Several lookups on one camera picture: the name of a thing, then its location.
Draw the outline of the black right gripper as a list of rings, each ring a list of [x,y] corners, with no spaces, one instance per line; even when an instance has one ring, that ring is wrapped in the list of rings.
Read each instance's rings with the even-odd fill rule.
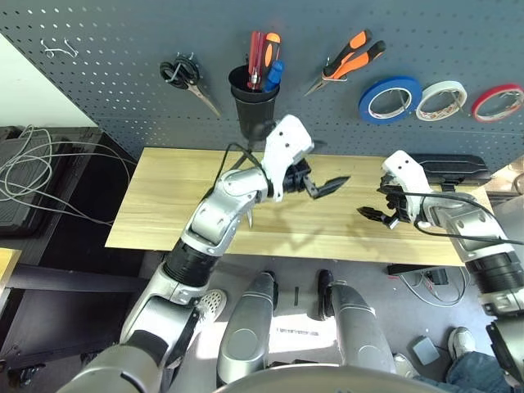
[[[419,216],[422,193],[405,191],[400,185],[393,184],[393,180],[391,175],[383,175],[378,188],[386,196],[386,205],[394,211],[393,215],[372,207],[359,207],[357,211],[366,219],[377,221],[388,228],[394,228],[400,222],[414,224]]]

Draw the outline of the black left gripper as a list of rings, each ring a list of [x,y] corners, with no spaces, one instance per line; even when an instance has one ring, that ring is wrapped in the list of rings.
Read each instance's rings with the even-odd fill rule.
[[[321,140],[315,140],[316,147],[325,147],[327,143]],[[324,185],[317,186],[310,178],[311,168],[306,159],[300,160],[294,165],[290,165],[284,176],[282,183],[285,193],[307,191],[313,199],[325,197],[337,191],[349,179],[350,176],[341,176],[328,180]]]

